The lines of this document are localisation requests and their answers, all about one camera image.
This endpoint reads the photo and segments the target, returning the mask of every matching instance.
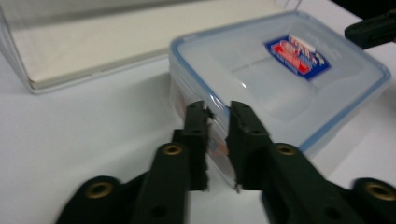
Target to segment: white table surface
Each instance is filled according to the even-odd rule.
[[[340,34],[358,21],[324,0],[308,11]],[[366,50],[396,74],[396,46]],[[85,180],[125,182],[149,168],[181,123],[160,60],[42,95],[22,85],[0,56],[0,223],[54,223]],[[396,83],[361,109],[312,162],[332,182],[374,177],[396,186]],[[266,223],[259,192],[236,194],[210,166],[210,192],[191,194],[191,223]]]

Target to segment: container lid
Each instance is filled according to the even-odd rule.
[[[301,150],[390,78],[385,66],[301,12],[181,37],[171,45],[171,64],[183,68],[176,76],[200,86],[197,93],[209,99],[224,129],[226,105],[240,101],[252,106],[275,142]]]

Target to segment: plastic food container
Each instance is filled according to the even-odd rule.
[[[43,93],[164,58],[176,36],[300,1],[0,0],[0,50],[28,90]]]
[[[301,12],[248,21],[176,39],[170,49],[170,101],[214,112],[209,156],[230,181],[231,100],[250,105],[274,142],[311,153],[389,82],[387,68]]]

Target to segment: white surface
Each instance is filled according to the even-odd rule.
[[[32,13],[35,20],[31,20],[29,14],[23,14],[26,8],[18,8],[18,3],[5,3],[7,8],[19,10],[15,13],[5,11],[5,14],[6,18],[10,17],[8,25],[34,89],[103,73],[165,53],[169,42],[179,35],[282,10],[271,0],[222,0],[142,10],[124,9],[101,16],[81,16],[66,10],[70,18],[65,14],[61,20],[45,13]],[[15,15],[21,15],[21,18],[14,18]]]
[[[302,9],[332,18],[323,21],[339,32],[356,20],[324,3],[304,0]],[[396,74],[394,45],[368,52]],[[166,66],[154,63],[36,96],[0,58],[0,223],[53,223],[86,179],[126,181],[145,171],[155,148],[180,127],[167,103]],[[352,179],[371,176],[396,186],[395,95],[392,80],[313,159],[331,181],[349,187]],[[191,195],[191,223],[265,223],[258,192],[238,195],[218,173],[209,175],[211,191]]]

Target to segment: transparent box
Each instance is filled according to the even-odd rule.
[[[290,7],[279,4],[273,0],[0,0],[0,49],[29,90],[38,93],[166,56],[176,36]]]
[[[182,36],[169,61],[171,105],[183,118],[203,100],[215,114],[209,156],[230,183],[231,101],[250,105],[274,142],[312,154],[390,79],[383,64],[301,12]]]

